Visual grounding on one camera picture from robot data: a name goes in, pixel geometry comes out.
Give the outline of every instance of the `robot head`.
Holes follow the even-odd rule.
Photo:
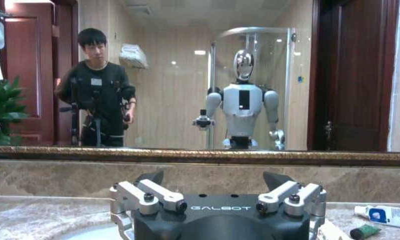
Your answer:
[[[246,50],[238,51],[234,57],[234,71],[241,81],[249,81],[254,71],[254,55]]]

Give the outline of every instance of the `mirror frame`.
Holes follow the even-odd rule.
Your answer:
[[[0,160],[400,167],[400,152],[246,151],[0,146]]]

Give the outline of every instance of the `sink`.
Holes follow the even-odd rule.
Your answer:
[[[72,231],[59,237],[56,240],[122,240],[118,225],[114,223],[90,226]]]

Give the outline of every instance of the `ceiling vent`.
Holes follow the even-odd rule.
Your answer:
[[[128,9],[138,14],[152,16],[154,12],[148,5],[128,5]]]

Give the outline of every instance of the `man's hand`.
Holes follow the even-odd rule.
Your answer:
[[[135,112],[134,112],[134,110],[130,109],[130,110],[126,112],[124,118],[126,118],[126,119],[130,118],[128,121],[123,120],[124,124],[132,124],[132,123],[134,123],[134,120],[135,120]]]

